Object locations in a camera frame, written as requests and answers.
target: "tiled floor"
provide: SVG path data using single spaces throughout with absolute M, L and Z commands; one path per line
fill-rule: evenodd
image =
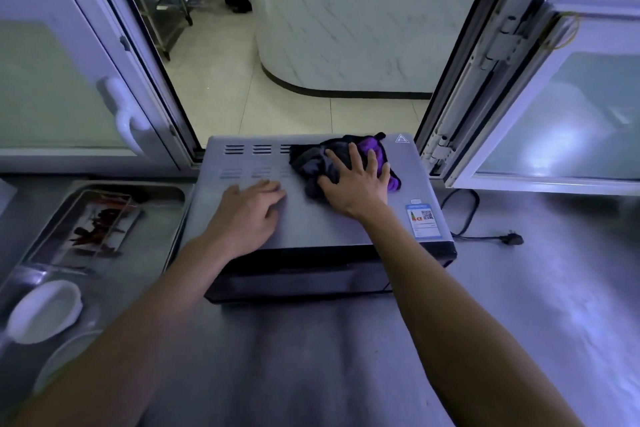
M 252 14 L 205 0 L 165 63 L 201 145 L 212 135 L 414 134 L 428 100 L 318 98 L 286 90 L 260 67 Z

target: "window handle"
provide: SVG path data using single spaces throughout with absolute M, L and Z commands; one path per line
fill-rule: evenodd
M 144 151 L 131 132 L 131 126 L 144 131 L 151 129 L 151 123 L 121 78 L 110 76 L 105 79 L 104 86 L 116 105 L 116 130 L 133 153 L 144 156 Z

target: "white bowl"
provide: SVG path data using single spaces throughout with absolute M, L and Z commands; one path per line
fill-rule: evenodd
M 68 280 L 37 286 L 13 309 L 6 333 L 20 344 L 34 344 L 64 331 L 82 310 L 80 289 Z
M 48 384 L 56 379 L 64 366 L 78 358 L 101 332 L 100 330 L 78 334 L 55 350 L 40 370 L 33 386 L 33 393 L 37 395 L 43 391 Z

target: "marble counter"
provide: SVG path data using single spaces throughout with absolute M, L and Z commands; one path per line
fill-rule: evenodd
M 325 91 L 433 92 L 474 0 L 252 0 L 260 60 Z

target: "forearm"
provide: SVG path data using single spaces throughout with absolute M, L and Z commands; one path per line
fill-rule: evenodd
M 362 220 L 420 361 L 459 426 L 580 425 L 516 340 L 403 228 L 387 206 Z
M 109 326 L 40 396 L 15 426 L 134 426 L 188 333 L 190 312 L 227 263 L 207 263 L 187 244 L 158 281 Z

